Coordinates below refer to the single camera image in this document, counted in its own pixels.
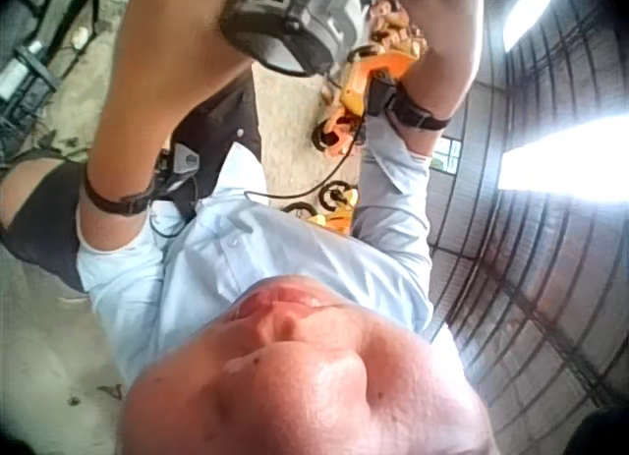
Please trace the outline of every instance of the concrete floor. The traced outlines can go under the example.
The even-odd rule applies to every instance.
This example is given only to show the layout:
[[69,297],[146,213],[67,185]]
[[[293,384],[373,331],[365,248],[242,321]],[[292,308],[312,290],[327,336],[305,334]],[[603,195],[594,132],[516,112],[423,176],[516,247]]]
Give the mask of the concrete floor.
[[[92,43],[46,107],[44,124],[57,130],[58,141],[91,142],[125,4],[102,0],[110,30]],[[288,79],[260,66],[254,74],[268,190],[306,190],[335,164],[310,142],[321,79]],[[355,182],[357,160],[349,159],[337,178]],[[314,196],[306,200],[314,203]],[[38,454],[113,453],[121,403],[112,393],[120,377],[85,298],[0,248],[0,325],[0,421],[5,429]]]

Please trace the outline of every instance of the light blue shirt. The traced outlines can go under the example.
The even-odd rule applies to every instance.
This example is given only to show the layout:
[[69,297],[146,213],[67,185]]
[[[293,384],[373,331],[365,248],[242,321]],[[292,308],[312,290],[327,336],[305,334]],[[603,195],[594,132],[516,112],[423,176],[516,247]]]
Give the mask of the light blue shirt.
[[[246,199],[246,190],[265,190],[264,174],[237,143],[213,195],[177,237],[161,238],[147,219],[130,244],[103,253],[80,235],[79,273],[128,384],[252,285],[278,275],[310,276],[401,326],[426,327],[429,158],[411,154],[383,118],[367,120],[367,137],[351,237]],[[181,228],[170,202],[154,203],[149,217],[163,233]]]

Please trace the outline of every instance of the knee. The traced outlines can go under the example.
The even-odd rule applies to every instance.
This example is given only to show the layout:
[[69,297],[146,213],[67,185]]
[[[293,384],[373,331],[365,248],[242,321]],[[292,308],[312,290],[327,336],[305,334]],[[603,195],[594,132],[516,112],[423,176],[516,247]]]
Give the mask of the knee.
[[0,224],[8,228],[30,194],[63,160],[38,158],[14,167],[0,183]]

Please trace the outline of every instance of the nose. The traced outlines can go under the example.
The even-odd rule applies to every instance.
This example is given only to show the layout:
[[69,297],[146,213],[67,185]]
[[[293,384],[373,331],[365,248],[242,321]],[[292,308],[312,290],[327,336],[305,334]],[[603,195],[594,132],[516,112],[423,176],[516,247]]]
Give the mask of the nose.
[[226,424],[243,434],[265,434],[289,446],[301,438],[338,432],[344,438],[367,423],[367,372],[356,352],[276,342],[225,365],[219,406]]

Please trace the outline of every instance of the man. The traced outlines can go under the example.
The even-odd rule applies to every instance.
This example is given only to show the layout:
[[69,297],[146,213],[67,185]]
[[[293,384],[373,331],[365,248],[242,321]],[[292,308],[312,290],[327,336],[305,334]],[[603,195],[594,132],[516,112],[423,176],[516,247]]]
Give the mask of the man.
[[[86,169],[22,159],[0,186],[8,248],[89,292],[131,388],[124,453],[495,453],[479,397],[417,336],[440,131],[367,119],[351,238],[244,198],[264,185],[252,61],[216,28],[222,1],[133,0]],[[478,69],[482,0],[401,1],[431,47],[402,85],[447,120]],[[195,180],[112,213],[173,131]]]

